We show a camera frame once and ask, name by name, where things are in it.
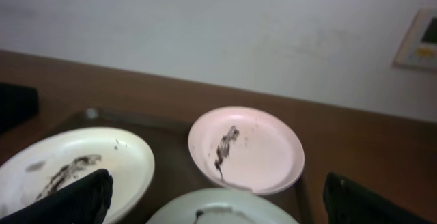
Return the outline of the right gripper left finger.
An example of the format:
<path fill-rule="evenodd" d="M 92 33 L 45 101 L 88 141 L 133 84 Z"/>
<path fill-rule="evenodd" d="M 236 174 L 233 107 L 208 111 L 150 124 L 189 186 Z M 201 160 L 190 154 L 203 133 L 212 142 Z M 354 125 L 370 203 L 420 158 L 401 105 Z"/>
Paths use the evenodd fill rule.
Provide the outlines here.
<path fill-rule="evenodd" d="M 111 207 L 113 178 L 99 169 L 1 218 L 1 224 L 102 224 Z"/>

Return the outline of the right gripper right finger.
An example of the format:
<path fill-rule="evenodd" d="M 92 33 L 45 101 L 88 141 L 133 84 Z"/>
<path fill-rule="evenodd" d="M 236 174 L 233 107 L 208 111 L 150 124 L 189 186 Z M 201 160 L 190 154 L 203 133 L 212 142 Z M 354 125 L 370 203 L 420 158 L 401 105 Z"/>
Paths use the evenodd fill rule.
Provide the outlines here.
<path fill-rule="evenodd" d="M 333 172 L 326 177 L 323 201 L 329 224 L 432 224 Z"/>

